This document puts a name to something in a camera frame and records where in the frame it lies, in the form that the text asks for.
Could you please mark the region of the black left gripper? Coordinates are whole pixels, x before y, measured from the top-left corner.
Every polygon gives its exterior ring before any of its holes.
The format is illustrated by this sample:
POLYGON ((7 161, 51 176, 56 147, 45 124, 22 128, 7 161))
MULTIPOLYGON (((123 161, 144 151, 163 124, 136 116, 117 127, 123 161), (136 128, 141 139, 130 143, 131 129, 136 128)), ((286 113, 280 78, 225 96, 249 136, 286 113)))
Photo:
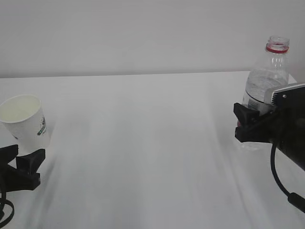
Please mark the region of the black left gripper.
POLYGON ((0 148, 0 177, 5 190, 34 190, 40 185, 40 174, 36 172, 45 160, 45 149, 38 149, 25 156, 17 156, 18 152, 18 145, 0 148), (17 168, 8 165, 15 158, 17 168))

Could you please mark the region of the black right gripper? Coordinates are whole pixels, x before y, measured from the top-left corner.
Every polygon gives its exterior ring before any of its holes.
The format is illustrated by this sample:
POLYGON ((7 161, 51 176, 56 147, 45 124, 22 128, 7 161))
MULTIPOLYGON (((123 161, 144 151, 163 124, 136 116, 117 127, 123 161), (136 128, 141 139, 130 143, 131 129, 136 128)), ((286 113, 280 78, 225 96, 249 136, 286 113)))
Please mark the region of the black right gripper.
POLYGON ((305 108, 276 109, 260 116, 257 110, 234 104, 238 120, 235 138, 241 143, 275 143, 283 154, 305 168, 305 108))

